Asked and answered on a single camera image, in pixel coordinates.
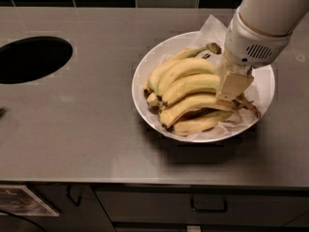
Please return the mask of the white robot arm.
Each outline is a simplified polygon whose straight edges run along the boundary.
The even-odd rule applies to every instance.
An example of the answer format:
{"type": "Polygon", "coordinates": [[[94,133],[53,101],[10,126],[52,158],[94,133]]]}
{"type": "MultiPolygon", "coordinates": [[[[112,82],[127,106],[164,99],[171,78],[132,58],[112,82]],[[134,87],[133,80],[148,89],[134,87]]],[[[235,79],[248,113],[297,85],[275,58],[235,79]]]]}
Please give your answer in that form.
{"type": "Polygon", "coordinates": [[[252,70],[273,63],[309,11],[309,0],[242,0],[225,36],[216,95],[232,101],[253,82],[252,70]]]}

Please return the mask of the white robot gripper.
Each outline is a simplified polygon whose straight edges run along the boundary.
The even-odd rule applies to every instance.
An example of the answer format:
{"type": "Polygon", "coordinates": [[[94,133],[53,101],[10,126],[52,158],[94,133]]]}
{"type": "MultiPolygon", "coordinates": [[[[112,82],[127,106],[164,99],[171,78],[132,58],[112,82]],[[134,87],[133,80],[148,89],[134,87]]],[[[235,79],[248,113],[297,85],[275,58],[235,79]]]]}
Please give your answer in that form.
{"type": "Polygon", "coordinates": [[[291,36],[269,36],[251,29],[237,9],[226,33],[226,59],[220,61],[217,69],[220,82],[216,96],[224,101],[235,100],[254,81],[252,67],[260,68],[274,62],[291,36]]]}

